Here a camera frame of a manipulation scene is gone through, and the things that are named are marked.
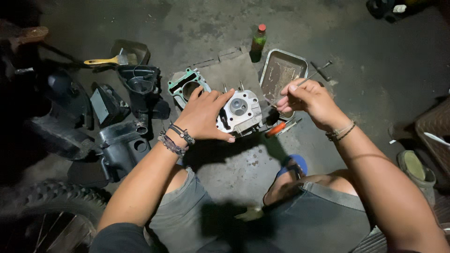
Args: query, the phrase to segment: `red bottle cap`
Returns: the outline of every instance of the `red bottle cap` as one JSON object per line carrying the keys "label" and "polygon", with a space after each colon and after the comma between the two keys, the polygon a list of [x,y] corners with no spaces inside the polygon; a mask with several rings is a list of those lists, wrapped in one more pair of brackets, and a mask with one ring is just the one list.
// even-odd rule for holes
{"label": "red bottle cap", "polygon": [[266,25],[265,24],[261,24],[258,26],[258,30],[260,30],[261,32],[266,30]]}

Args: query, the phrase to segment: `bracelet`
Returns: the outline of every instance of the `bracelet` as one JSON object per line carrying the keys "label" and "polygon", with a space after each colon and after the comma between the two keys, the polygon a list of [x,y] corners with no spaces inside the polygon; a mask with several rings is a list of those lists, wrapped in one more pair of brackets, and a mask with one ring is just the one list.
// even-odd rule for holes
{"label": "bracelet", "polygon": [[339,130],[333,131],[333,132],[327,132],[327,133],[325,133],[325,135],[328,137],[328,140],[329,140],[329,141],[334,141],[334,142],[338,142],[338,141],[342,140],[345,136],[347,136],[347,135],[353,130],[353,128],[355,128],[355,126],[356,126],[356,121],[352,121],[352,122],[353,122],[353,124],[352,124],[350,130],[347,131],[347,133],[345,133],[345,134],[344,134],[343,136],[341,136],[340,138],[338,138],[338,134],[336,134],[336,132],[339,132]]}
{"label": "bracelet", "polygon": [[168,150],[174,152],[179,156],[183,156],[189,149],[189,147],[182,148],[180,146],[177,146],[177,144],[175,144],[175,142],[173,142],[172,139],[165,134],[161,134],[160,136],[158,136],[158,141],[162,142]]}
{"label": "bracelet", "polygon": [[182,130],[180,127],[175,126],[174,124],[170,124],[169,125],[169,129],[172,129],[173,131],[175,131],[175,133],[177,133],[180,138],[183,138],[188,145],[194,145],[195,144],[195,140],[194,138],[192,138],[189,134],[188,134],[188,130]]}

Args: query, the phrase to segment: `black sleeve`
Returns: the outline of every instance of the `black sleeve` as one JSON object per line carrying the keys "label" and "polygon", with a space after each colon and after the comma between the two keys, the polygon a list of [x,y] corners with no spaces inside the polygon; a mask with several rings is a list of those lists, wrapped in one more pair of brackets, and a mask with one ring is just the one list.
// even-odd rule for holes
{"label": "black sleeve", "polygon": [[90,253],[145,252],[155,251],[144,238],[144,229],[132,223],[115,223],[102,229],[89,249]]}

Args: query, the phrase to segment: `orange screwdriver handle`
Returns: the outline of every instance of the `orange screwdriver handle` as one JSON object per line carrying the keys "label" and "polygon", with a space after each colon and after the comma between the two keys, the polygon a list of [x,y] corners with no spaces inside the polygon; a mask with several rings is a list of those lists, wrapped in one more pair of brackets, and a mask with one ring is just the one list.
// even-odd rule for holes
{"label": "orange screwdriver handle", "polygon": [[280,124],[274,126],[272,129],[270,129],[267,133],[265,133],[266,138],[270,138],[276,134],[278,134],[281,130],[283,130],[286,127],[286,123],[281,122]]}

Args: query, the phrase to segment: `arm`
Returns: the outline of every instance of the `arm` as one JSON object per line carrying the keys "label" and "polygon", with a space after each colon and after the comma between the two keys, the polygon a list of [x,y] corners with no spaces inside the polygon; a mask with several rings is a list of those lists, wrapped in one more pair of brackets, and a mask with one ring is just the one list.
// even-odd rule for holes
{"label": "arm", "polygon": [[[175,121],[175,125],[187,129],[194,139],[220,139],[234,142],[234,137],[223,133],[216,127],[220,108],[234,94],[234,89],[220,95],[218,91],[199,93],[203,87],[192,92],[191,98]],[[178,146],[185,147],[186,141],[173,130],[167,131]],[[155,212],[171,174],[178,155],[168,150],[161,142],[136,165],[120,184],[108,202],[100,219],[98,231],[120,222],[143,226]]]}
{"label": "arm", "polygon": [[[297,88],[292,81],[281,92],[278,110],[304,110],[319,129],[347,127],[351,120],[327,90],[315,81]],[[336,147],[356,183],[356,191],[375,216],[390,248],[419,252],[450,252],[443,231],[422,192],[357,126]]]}

